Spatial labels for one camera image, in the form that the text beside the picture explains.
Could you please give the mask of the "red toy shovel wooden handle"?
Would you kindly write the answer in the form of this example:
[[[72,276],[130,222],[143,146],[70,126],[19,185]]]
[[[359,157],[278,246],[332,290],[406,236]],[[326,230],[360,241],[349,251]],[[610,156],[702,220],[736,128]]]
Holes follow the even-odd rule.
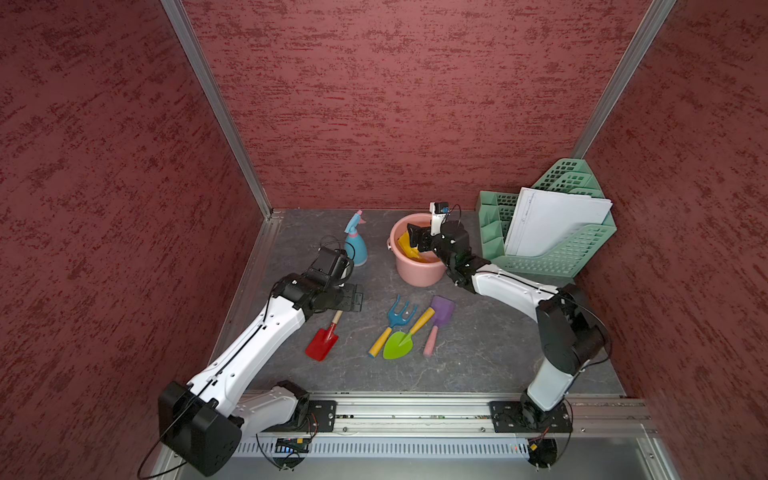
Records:
[[[309,358],[318,362],[322,362],[326,359],[329,352],[338,341],[336,329],[342,315],[343,312],[341,310],[337,310],[329,327],[317,331],[314,338],[305,349],[305,354]]]

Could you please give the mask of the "pink plastic bucket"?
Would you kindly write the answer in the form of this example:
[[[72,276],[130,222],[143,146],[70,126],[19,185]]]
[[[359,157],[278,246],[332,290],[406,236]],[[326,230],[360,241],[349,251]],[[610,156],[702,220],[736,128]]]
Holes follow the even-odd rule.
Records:
[[[413,213],[398,220],[390,230],[388,246],[395,258],[395,268],[399,276],[407,284],[426,288],[438,283],[446,272],[446,266],[432,252],[420,253],[420,259],[416,260],[406,255],[398,241],[407,233],[407,225],[414,224],[419,227],[431,226],[429,213]]]

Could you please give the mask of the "right aluminium corner post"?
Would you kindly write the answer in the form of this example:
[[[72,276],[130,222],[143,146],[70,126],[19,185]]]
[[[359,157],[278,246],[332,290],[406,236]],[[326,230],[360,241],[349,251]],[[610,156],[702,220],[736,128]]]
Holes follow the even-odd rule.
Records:
[[[576,141],[571,153],[572,158],[586,157],[676,3],[676,0],[653,0],[650,3]]]

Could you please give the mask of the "green plastic file organizer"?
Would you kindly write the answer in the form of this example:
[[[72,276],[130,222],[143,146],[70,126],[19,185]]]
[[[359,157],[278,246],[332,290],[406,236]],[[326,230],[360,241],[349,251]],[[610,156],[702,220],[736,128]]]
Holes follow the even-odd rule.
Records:
[[[584,159],[556,161],[533,187],[593,198],[603,196],[595,174]],[[608,214],[600,224],[570,229],[565,238],[557,240],[540,255],[508,255],[504,241],[517,199],[516,193],[482,191],[476,204],[483,257],[511,273],[573,278],[617,231],[613,216]]]

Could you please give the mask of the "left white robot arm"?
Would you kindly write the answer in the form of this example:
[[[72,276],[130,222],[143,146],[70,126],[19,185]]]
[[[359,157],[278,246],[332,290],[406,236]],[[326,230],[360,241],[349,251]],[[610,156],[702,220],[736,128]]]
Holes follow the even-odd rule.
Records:
[[[278,348],[313,315],[358,312],[363,295],[350,283],[345,248],[322,246],[301,274],[278,280],[251,324],[203,371],[170,382],[158,398],[159,441],[205,477],[216,474],[240,441],[273,427],[315,434],[320,422],[308,392],[291,381],[245,398],[252,380]]]

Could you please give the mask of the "yellow toy shovel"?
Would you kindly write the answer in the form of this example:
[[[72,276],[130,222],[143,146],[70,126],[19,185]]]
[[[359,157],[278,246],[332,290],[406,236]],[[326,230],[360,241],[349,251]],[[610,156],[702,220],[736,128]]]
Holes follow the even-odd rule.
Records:
[[[397,239],[397,245],[400,251],[410,260],[419,263],[440,262],[432,250],[420,250],[420,247],[431,246],[431,237],[428,234],[418,233],[416,236],[413,236],[409,231],[406,231]]]

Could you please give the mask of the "blue pink spray bottle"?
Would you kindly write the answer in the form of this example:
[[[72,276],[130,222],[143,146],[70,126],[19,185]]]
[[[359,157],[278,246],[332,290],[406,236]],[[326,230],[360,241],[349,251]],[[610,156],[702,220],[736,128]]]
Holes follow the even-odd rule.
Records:
[[[364,265],[368,260],[368,249],[364,239],[360,236],[358,228],[364,224],[363,211],[358,210],[349,220],[344,233],[345,250],[347,256],[353,261],[355,267]]]

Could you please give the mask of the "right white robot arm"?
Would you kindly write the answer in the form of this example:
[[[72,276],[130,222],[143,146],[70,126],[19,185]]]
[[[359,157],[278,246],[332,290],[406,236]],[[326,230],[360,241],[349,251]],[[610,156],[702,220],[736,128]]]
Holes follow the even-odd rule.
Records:
[[[536,323],[544,360],[521,396],[529,423],[542,422],[563,403],[578,375],[597,362],[598,354],[611,352],[606,325],[575,285],[544,285],[505,271],[472,251],[459,221],[437,228],[409,223],[406,232],[409,245],[434,254],[456,286],[510,306]]]

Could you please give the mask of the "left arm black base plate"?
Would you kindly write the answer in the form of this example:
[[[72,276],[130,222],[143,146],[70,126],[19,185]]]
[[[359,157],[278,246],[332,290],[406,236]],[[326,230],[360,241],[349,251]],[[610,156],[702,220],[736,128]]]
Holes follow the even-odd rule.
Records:
[[[302,400],[291,418],[276,427],[276,431],[315,434],[332,432],[335,425],[337,402],[333,400]]]

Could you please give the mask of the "blue toy rake yellow handle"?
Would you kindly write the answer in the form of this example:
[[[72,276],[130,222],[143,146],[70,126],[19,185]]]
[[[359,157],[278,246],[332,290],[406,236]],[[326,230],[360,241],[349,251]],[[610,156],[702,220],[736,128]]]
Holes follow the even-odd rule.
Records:
[[[398,295],[387,313],[388,327],[371,346],[368,355],[372,358],[377,357],[394,330],[406,326],[415,317],[417,310],[416,304],[411,305],[408,300],[402,301],[401,296]]]

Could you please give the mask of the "left aluminium corner post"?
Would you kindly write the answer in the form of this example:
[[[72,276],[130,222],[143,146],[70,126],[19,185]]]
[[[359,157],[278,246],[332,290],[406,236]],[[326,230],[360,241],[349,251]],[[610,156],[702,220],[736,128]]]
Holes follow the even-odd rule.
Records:
[[[171,23],[182,49],[203,90],[208,104],[224,134],[232,154],[237,161],[243,177],[259,207],[261,215],[269,220],[273,216],[273,207],[265,188],[259,180],[247,148],[240,136],[235,121],[226,105],[216,82],[209,62],[205,58],[202,46],[194,32],[192,22],[184,4],[179,0],[161,0],[161,5]]]

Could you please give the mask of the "green toy trowel yellow handle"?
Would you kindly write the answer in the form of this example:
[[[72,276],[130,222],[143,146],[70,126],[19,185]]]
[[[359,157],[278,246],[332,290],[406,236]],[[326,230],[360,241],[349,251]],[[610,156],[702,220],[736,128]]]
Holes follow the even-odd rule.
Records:
[[[418,333],[434,317],[434,315],[435,310],[432,307],[429,307],[407,333],[402,331],[393,333],[384,346],[383,358],[385,360],[396,360],[409,354],[414,346],[413,336]]]

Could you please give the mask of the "white paper stack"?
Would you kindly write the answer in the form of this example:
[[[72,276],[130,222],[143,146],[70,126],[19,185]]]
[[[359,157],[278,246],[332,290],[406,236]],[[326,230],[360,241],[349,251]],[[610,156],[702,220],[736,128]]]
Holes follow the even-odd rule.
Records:
[[[548,253],[580,228],[602,224],[612,206],[609,199],[522,188],[506,235],[505,254]]]

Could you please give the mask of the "aluminium corner post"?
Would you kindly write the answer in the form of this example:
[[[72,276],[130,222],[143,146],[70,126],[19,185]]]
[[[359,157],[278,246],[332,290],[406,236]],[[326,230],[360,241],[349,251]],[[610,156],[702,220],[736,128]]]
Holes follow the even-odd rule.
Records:
[[[232,154],[237,161],[243,177],[259,207],[261,215],[269,220],[273,216],[273,207],[265,188],[259,180],[247,148],[240,136],[235,121],[226,105],[216,82],[209,62],[205,58],[202,46],[194,32],[192,22],[184,4],[179,0],[161,0],[161,5],[171,23],[182,49],[203,90],[208,104],[224,134]]]
[[[676,0],[653,0],[650,3],[576,141],[571,153],[572,158],[586,157],[676,3]]]

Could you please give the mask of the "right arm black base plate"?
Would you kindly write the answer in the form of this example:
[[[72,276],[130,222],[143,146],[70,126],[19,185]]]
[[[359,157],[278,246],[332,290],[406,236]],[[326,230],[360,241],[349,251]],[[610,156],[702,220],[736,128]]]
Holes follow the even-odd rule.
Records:
[[[488,403],[495,433],[566,434],[571,433],[571,414],[561,401],[552,410],[539,409],[531,401],[491,401]]]

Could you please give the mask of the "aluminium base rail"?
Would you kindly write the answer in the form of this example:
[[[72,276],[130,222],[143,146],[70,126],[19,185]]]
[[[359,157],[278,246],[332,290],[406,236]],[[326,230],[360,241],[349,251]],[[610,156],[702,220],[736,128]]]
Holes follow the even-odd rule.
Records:
[[[287,453],[282,441],[295,443],[307,456],[427,456],[429,458],[528,457],[537,469],[553,466],[577,438],[629,438],[636,441],[653,479],[674,479],[646,403],[623,397],[566,397],[572,432],[566,434],[495,433],[488,403],[521,401],[511,396],[479,394],[338,393],[309,400],[337,402],[332,432],[306,434],[270,428],[245,437],[235,454]]]

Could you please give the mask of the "purple toy shovel pink handle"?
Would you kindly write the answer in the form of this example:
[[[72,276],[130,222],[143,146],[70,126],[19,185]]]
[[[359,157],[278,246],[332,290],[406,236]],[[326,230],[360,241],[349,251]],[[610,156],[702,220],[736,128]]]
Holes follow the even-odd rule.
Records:
[[[432,318],[432,329],[423,350],[424,357],[431,357],[433,355],[439,331],[451,321],[456,304],[445,297],[434,296],[430,307],[434,310],[435,314]]]

